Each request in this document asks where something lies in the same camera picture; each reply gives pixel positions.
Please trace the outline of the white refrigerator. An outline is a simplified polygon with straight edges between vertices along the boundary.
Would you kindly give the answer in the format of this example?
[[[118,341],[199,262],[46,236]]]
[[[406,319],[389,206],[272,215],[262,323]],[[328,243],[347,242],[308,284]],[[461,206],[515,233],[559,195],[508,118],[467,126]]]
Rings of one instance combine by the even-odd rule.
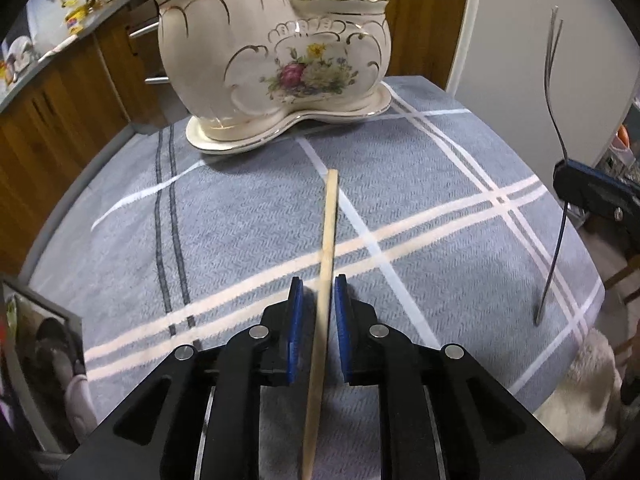
[[[603,155],[639,88],[639,46],[611,0],[466,0],[446,90],[542,180]]]

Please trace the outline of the cream floral ceramic utensil holder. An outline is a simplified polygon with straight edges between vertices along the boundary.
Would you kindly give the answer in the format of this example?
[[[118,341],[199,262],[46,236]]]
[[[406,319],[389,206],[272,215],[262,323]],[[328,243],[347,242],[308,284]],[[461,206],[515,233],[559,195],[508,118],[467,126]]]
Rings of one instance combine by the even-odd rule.
[[[163,68],[201,152],[241,153],[305,119],[356,122],[390,106],[388,0],[154,1]]]

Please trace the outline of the stainless built-in oven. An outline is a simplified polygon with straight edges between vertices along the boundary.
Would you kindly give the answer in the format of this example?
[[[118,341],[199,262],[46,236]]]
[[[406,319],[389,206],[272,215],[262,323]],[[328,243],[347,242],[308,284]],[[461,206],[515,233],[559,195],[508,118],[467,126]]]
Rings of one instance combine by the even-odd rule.
[[[146,0],[129,11],[129,43],[143,64],[144,82],[148,86],[169,84],[158,46],[160,16],[157,4]]]

